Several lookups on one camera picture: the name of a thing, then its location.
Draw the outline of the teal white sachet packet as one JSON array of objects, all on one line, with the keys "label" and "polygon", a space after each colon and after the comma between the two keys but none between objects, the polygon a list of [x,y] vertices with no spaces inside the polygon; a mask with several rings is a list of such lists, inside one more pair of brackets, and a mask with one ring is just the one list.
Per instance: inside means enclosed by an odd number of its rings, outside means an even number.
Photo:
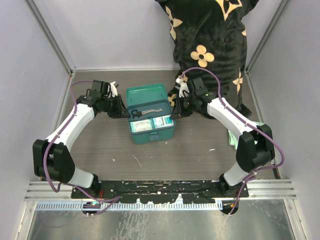
[{"label": "teal white sachet packet", "polygon": [[168,128],[175,124],[170,115],[154,117],[151,120],[155,129]]}]

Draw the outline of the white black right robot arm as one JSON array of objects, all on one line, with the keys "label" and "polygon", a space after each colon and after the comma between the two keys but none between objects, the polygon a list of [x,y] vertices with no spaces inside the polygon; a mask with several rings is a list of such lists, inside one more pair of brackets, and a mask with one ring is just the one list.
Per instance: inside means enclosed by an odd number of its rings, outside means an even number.
[{"label": "white black right robot arm", "polygon": [[223,124],[236,138],[235,164],[218,181],[220,193],[231,197],[250,173],[274,159],[271,128],[244,117],[225,98],[208,91],[200,77],[189,82],[177,78],[175,88],[178,93],[173,97],[171,119],[189,117],[193,112],[204,113]]}]

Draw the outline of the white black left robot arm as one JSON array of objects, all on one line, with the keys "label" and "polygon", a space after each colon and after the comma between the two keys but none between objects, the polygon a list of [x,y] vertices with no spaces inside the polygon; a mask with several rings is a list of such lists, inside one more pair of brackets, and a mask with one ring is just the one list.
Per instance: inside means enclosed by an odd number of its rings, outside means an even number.
[{"label": "white black left robot arm", "polygon": [[71,149],[86,125],[99,113],[106,113],[112,119],[130,117],[116,82],[101,80],[91,81],[91,88],[84,95],[75,98],[73,108],[62,124],[46,139],[37,139],[32,145],[33,170],[38,177],[49,183],[58,181],[62,184],[82,188],[88,198],[95,198],[100,193],[101,184],[97,175],[76,167],[71,156]]}]

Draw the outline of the dark teal divided tray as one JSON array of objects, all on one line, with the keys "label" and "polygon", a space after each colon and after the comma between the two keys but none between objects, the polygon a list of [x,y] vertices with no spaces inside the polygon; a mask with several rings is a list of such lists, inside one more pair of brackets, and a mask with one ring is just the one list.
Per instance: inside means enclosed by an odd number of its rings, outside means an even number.
[{"label": "dark teal divided tray", "polygon": [[[141,117],[135,117],[132,118],[131,111],[137,109],[138,111],[145,111],[145,110],[150,110],[150,109],[162,109],[161,112],[152,112],[146,115],[143,115]],[[175,127],[175,121],[174,121],[174,126],[171,127],[164,127],[164,128],[154,128],[152,118],[156,117],[161,117],[161,116],[167,116],[172,114],[172,108],[168,100],[158,100],[158,101],[153,101],[153,102],[147,102],[147,103],[142,103],[142,104],[137,104],[137,105],[132,105],[127,108],[129,111],[131,117],[128,119],[128,125],[130,128],[131,133],[133,134],[138,134],[138,133],[144,133],[144,132],[152,132],[155,130],[162,130],[162,129],[171,129]],[[142,121],[142,120],[147,120],[150,119],[152,122],[153,129],[148,130],[148,131],[143,131],[143,132],[132,132],[130,122],[136,122],[136,121]]]}]

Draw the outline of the teal medicine kit box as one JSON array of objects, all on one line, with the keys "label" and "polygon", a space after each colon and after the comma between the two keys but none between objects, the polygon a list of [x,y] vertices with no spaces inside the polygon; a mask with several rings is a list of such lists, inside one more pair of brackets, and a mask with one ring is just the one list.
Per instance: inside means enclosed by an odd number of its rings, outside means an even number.
[{"label": "teal medicine kit box", "polygon": [[176,122],[171,119],[172,107],[162,83],[126,89],[129,131],[135,144],[169,140]]}]

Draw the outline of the white gauze pad stack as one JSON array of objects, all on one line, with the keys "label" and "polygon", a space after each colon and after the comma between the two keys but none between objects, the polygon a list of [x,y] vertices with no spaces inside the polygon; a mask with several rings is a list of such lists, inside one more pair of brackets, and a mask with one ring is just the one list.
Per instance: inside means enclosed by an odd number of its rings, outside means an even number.
[{"label": "white gauze pad stack", "polygon": [[131,131],[133,133],[150,131],[153,129],[153,124],[150,119],[130,122]]}]

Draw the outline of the black handled scissors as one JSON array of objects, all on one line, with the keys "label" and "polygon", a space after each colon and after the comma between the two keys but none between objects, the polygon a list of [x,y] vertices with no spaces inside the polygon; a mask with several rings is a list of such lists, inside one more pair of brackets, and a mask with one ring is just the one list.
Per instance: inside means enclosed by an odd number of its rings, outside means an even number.
[{"label": "black handled scissors", "polygon": [[138,111],[137,109],[133,109],[131,111],[131,116],[134,119],[134,118],[140,118],[143,115],[147,115],[149,113],[159,113],[161,111],[162,111],[161,108],[159,108],[159,109],[148,109],[148,110],[142,110],[142,111]]}]

